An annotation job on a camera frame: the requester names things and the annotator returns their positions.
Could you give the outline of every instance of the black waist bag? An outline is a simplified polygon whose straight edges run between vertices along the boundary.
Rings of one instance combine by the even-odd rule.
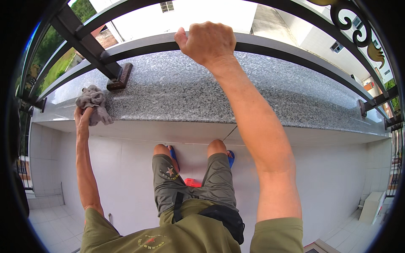
[[[230,209],[227,206],[212,205],[198,214],[222,221],[224,227],[229,230],[230,234],[239,245],[243,243],[243,230],[245,229],[245,224],[237,211]]]

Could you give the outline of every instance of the sandal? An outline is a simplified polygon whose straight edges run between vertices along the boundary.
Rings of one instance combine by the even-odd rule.
[[[232,168],[232,164],[235,161],[235,155],[233,154],[233,152],[231,150],[227,150],[227,151],[229,151],[229,153],[232,155],[232,157],[228,156],[229,167]]]
[[[177,167],[178,167],[179,172],[180,172],[179,161],[177,161],[176,152],[175,152],[175,149],[173,148],[173,146],[172,146],[172,149],[170,150],[170,156],[171,156],[174,160],[176,160],[176,162],[177,162]]]

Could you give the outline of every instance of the person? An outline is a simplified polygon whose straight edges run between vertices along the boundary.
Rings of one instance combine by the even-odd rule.
[[[206,67],[229,99],[241,137],[252,155],[260,184],[257,223],[250,252],[303,252],[302,211],[291,146],[277,116],[234,57],[232,28],[209,21],[175,34],[181,51]],[[240,252],[243,223],[236,209],[232,173],[224,143],[208,146],[202,187],[184,185],[173,147],[159,144],[152,167],[160,226],[127,236],[104,218],[90,163],[89,117],[77,108],[76,166],[85,228],[81,252]]]

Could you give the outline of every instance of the knee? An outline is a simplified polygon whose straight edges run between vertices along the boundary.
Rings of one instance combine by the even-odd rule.
[[[209,146],[211,146],[211,147],[224,147],[225,146],[225,144],[224,144],[224,142],[222,141],[222,140],[213,140],[213,141],[211,141],[211,143],[209,144]]]
[[[153,155],[157,155],[157,154],[165,154],[167,155],[167,153],[170,154],[169,149],[163,145],[163,144],[157,144],[155,146],[155,148],[153,149]]]
[[[209,145],[208,145],[208,150],[207,150],[207,155],[210,157],[213,154],[216,153],[225,153],[226,154],[226,146],[222,142],[222,140],[213,140]]]

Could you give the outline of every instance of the shorts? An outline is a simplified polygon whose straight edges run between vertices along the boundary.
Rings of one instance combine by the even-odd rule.
[[[232,183],[232,172],[226,154],[216,153],[208,158],[208,169],[201,187],[186,186],[183,179],[174,169],[171,157],[165,154],[153,156],[152,168],[158,217],[174,206],[178,191],[184,194],[183,201],[190,198],[210,200],[238,211]]]

